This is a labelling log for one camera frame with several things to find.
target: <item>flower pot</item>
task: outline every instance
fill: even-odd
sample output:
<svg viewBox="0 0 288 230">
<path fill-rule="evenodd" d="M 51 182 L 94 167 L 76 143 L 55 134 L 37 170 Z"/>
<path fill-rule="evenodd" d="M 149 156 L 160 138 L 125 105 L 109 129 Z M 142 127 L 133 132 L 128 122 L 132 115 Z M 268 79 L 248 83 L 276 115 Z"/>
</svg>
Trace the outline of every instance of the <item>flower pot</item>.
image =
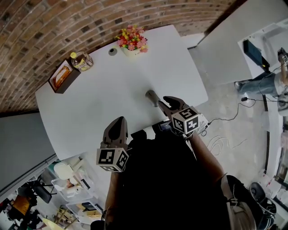
<svg viewBox="0 0 288 230">
<path fill-rule="evenodd" d="M 126 48 L 121 48 L 123 53 L 127 56 L 127 57 L 134 57 L 138 54 L 140 54 L 140 49 L 135 49 L 135 50 L 129 50 L 129 49 L 126 49 Z"/>
</svg>

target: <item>tissue box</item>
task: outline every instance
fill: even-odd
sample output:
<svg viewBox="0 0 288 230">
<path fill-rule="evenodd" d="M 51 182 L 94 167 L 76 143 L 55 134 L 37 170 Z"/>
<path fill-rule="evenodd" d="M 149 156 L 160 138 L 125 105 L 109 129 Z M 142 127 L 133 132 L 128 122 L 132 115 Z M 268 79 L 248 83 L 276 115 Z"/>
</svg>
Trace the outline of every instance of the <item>tissue box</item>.
<svg viewBox="0 0 288 230">
<path fill-rule="evenodd" d="M 63 94 L 80 74 L 81 72 L 75 69 L 68 60 L 64 60 L 48 82 L 55 93 Z"/>
</svg>

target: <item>white cable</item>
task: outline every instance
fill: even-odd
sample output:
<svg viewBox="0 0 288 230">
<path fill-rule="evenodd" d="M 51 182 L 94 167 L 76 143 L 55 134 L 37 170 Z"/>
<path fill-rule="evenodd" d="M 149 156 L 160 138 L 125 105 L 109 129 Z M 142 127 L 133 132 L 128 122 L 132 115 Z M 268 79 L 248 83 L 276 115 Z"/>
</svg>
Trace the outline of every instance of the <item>white cable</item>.
<svg viewBox="0 0 288 230">
<path fill-rule="evenodd" d="M 235 198 L 235 196 L 234 196 L 234 190 L 235 190 L 235 184 L 233 185 L 233 198 Z"/>
<path fill-rule="evenodd" d="M 234 149 L 234 148 L 238 147 L 238 146 L 241 145 L 244 141 L 247 140 L 247 139 L 245 139 L 244 141 L 241 141 L 238 145 L 236 145 L 236 146 L 234 146 L 234 147 L 231 148 L 228 138 L 226 138 L 226 137 L 220 137 L 220 136 L 215 136 L 215 137 L 213 137 L 213 138 L 209 141 L 209 143 L 208 143 L 208 145 L 207 145 L 207 148 L 209 148 L 211 141 L 212 141 L 213 139 L 215 139 L 215 138 L 218 138 L 218 139 L 213 142 L 213 144 L 212 144 L 212 146 L 211 146 L 211 149 L 210 149 L 210 152 L 212 152 L 212 150 L 214 149 L 215 146 L 219 146 L 220 151 L 219 151 L 219 153 L 216 154 L 216 155 L 213 154 L 214 156 L 220 155 L 220 153 L 221 153 L 221 151 L 222 151 L 222 148 L 223 148 L 223 146 L 224 146 L 224 143 L 223 143 L 223 141 L 222 141 L 223 139 L 227 139 L 228 146 L 229 146 L 230 149 Z"/>
</svg>

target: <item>cardboard box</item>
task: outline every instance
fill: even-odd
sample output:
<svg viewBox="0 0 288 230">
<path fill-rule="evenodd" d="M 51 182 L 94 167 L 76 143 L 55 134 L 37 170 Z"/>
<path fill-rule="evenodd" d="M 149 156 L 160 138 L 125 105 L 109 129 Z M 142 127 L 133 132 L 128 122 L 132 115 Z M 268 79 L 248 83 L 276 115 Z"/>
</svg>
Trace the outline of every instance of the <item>cardboard box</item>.
<svg viewBox="0 0 288 230">
<path fill-rule="evenodd" d="M 63 82 L 58 87 L 56 87 L 54 85 L 53 79 L 57 76 L 57 74 L 62 70 L 64 66 L 68 67 L 68 69 L 70 70 L 70 74 L 63 80 Z M 70 62 L 66 59 L 60 64 L 57 70 L 52 74 L 48 82 L 55 93 L 63 94 L 80 74 L 81 72 L 78 69 L 75 69 L 70 64 Z"/>
<path fill-rule="evenodd" d="M 87 211 L 86 215 L 91 218 L 100 217 L 102 216 L 101 212 L 94 210 L 94 211 Z"/>
</svg>

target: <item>glass jar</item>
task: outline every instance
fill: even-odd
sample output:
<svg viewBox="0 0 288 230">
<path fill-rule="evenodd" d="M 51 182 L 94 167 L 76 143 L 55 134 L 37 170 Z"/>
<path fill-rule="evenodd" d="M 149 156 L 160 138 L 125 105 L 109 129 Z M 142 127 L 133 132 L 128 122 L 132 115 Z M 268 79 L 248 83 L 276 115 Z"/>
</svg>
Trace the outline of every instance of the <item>glass jar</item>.
<svg viewBox="0 0 288 230">
<path fill-rule="evenodd" d="M 93 66 L 92 58 L 85 52 L 72 52 L 70 54 L 72 65 L 80 71 L 86 71 Z"/>
</svg>

